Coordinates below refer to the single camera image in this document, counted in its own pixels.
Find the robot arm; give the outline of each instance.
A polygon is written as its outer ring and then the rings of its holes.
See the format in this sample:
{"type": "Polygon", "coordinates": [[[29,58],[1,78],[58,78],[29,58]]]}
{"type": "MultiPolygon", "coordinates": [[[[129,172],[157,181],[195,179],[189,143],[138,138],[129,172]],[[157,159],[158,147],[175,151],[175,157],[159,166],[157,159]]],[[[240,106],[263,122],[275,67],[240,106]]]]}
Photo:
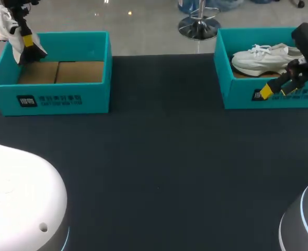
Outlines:
{"type": "Polygon", "coordinates": [[[2,0],[2,4],[12,14],[15,21],[20,27],[20,35],[24,43],[24,50],[21,53],[20,64],[31,63],[45,58],[47,53],[39,45],[39,41],[35,41],[32,31],[27,26],[25,16],[29,14],[29,4],[38,5],[40,0],[2,0]]]}
{"type": "Polygon", "coordinates": [[[286,73],[270,80],[260,91],[263,99],[278,92],[287,95],[304,87],[308,81],[308,24],[303,23],[297,27],[292,33],[292,39],[305,58],[291,61],[286,68],[286,73]]]}

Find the shoe sole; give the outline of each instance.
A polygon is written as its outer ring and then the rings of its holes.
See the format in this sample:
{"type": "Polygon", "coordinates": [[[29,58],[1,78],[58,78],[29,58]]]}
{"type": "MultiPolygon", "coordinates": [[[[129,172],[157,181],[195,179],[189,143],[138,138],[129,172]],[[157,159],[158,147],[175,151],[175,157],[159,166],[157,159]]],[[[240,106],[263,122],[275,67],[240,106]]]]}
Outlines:
{"type": "Polygon", "coordinates": [[[232,66],[238,70],[239,72],[249,76],[249,77],[259,77],[260,75],[264,74],[264,73],[267,73],[267,72],[275,72],[275,73],[278,73],[278,74],[283,74],[286,72],[285,69],[277,69],[277,70],[259,70],[259,71],[256,71],[256,70],[248,70],[248,69],[243,69],[243,68],[239,68],[235,65],[232,64],[232,66]]]}

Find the dark gray table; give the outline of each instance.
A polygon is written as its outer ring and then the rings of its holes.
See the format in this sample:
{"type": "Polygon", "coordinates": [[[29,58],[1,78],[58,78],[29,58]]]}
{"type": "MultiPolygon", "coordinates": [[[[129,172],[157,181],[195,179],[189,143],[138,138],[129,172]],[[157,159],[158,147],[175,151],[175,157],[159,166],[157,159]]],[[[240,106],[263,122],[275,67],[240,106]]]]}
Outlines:
{"type": "Polygon", "coordinates": [[[308,110],[223,109],[213,56],[114,57],[111,113],[0,115],[0,144],[51,162],[71,251],[278,251],[308,185],[308,110]]]}

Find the gray floor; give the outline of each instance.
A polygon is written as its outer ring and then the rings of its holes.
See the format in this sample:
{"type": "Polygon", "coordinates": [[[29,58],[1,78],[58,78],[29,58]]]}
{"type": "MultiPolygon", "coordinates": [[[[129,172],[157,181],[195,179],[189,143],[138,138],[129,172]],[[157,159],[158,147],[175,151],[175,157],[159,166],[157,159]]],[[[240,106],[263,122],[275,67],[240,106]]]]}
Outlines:
{"type": "MultiPolygon", "coordinates": [[[[41,0],[28,21],[35,32],[108,30],[114,55],[211,53],[215,40],[192,41],[177,31],[185,17],[177,0],[41,0]]],[[[223,27],[297,26],[308,22],[308,0],[297,9],[288,0],[257,5],[249,0],[221,13],[223,27]]],[[[0,53],[4,43],[0,42],[0,53]]]]}

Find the blue object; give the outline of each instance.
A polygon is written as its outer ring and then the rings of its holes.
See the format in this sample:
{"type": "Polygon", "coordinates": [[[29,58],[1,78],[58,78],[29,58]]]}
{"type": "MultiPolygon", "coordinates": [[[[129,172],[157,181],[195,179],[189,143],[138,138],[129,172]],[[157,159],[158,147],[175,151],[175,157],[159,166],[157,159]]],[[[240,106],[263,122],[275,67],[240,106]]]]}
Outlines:
{"type": "Polygon", "coordinates": [[[178,8],[186,14],[190,14],[199,8],[199,0],[178,0],[178,8]]]}
{"type": "Polygon", "coordinates": [[[253,44],[294,46],[291,32],[295,28],[223,28],[216,39],[214,62],[226,109],[308,108],[308,82],[302,89],[284,96],[275,94],[267,100],[259,91],[271,78],[236,78],[229,56],[250,49],[253,44]]]}
{"type": "Polygon", "coordinates": [[[103,61],[101,83],[17,84],[21,68],[6,44],[0,58],[0,110],[4,116],[107,113],[112,54],[105,31],[50,32],[39,34],[48,56],[42,62],[103,61]],[[30,106],[22,106],[20,99],[30,106]]]}
{"type": "MultiPolygon", "coordinates": [[[[226,12],[239,7],[243,1],[244,0],[206,0],[206,7],[218,8],[221,12],[226,12]]],[[[199,8],[199,0],[178,0],[178,8],[186,14],[190,14],[199,8]]]]}
{"type": "Polygon", "coordinates": [[[269,4],[272,0],[252,0],[255,4],[269,4]]]}
{"type": "Polygon", "coordinates": [[[243,4],[244,0],[207,0],[206,6],[218,8],[221,12],[227,12],[232,9],[238,8],[243,4]]]}

